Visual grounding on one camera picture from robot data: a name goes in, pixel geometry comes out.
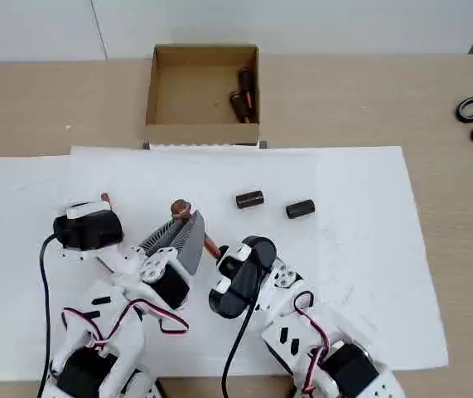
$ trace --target paper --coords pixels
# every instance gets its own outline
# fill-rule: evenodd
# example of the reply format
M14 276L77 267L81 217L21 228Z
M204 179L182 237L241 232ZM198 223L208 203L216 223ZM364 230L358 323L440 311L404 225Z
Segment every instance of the paper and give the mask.
M112 197L127 242L138 243L167 221L176 197L200 208L208 232L220 245L253 233L267 235L279 254L318 288L322 301L376 342L392 368L447 364L400 148L82 151L70 158L0 158L0 380L36 380L41 375L45 324L38 251L65 204L98 199L102 191ZM234 195L257 188L263 189L266 204L236 210ZM315 215L285 218L286 204L308 197L316 198ZM105 277L95 262L61 258L58 247L51 244L46 254L53 351L64 333L60 308L75 305L94 278ZM162 336L149 322L145 359L156 374L222 372L241 321L210 311L206 295L214 267L204 252L191 298L181 312L191 323L188 336ZM283 374L283 369L258 337L247 336L231 374Z
M401 148L320 149L321 297L394 370L448 364Z

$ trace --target wooden table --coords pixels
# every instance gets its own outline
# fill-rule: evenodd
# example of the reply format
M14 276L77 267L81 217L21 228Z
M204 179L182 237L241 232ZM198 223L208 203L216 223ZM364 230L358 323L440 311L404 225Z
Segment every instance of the wooden table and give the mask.
M149 66L0 64L0 156L140 145ZM452 114L473 95L473 56L263 56L260 74L261 139L270 147L403 146L450 366L398 378L410 397L473 396L473 143L470 125ZM220 396L217 379L163 385L171 398ZM229 382L233 397L277 398L288 386L272 377ZM35 383L0 383L0 398L35 391Z

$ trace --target cardboard box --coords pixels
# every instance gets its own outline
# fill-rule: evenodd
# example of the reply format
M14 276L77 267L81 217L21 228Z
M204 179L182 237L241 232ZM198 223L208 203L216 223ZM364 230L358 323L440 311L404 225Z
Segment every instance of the cardboard box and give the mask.
M256 80L256 123L241 124L229 102L239 89L238 70ZM147 100L149 143L258 141L258 48L254 45L158 45Z

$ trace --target brown cylindrical object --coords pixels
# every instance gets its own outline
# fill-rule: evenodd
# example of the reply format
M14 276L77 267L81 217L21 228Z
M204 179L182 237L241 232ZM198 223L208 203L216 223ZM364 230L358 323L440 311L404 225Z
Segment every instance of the brown cylindrical object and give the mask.
M242 68L238 71L238 82L239 90L245 94L245 100L247 106L251 109L251 113L254 111L254 75L249 68Z
M205 248L215 259L221 257L220 248L207 234L205 234Z
M183 221L188 220L190 218L191 209L192 205L188 201L177 199L170 206L171 218L176 220L181 219Z
M239 209L257 206L263 203L262 191L247 192L236 197L236 206Z
M240 123L250 123L251 114L247 105L247 100L242 93L232 92L229 96L230 104Z
M312 199L308 199L306 201L300 201L298 203L293 203L292 205L286 206L286 215L287 218L292 219L313 213L315 210L316 204Z

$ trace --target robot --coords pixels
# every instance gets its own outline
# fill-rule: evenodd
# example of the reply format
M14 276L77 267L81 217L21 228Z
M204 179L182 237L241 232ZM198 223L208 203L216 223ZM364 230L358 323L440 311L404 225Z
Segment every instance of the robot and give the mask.
M174 202L171 213L170 221L128 248L121 247L122 226L107 195L70 206L55 219L54 237L64 249L82 260L97 259L111 275L96 280L75 307L63 309L66 336L50 361L43 397L163 398L157 377L140 362L147 343L142 321L151 315L161 332L186 333L189 325L175 311L186 301L203 247L217 260L211 309L229 319L247 309L240 334L249 324L247 332L262 337L293 377L292 396L405 397L368 339L316 303L272 241L249 236L218 248L190 203Z

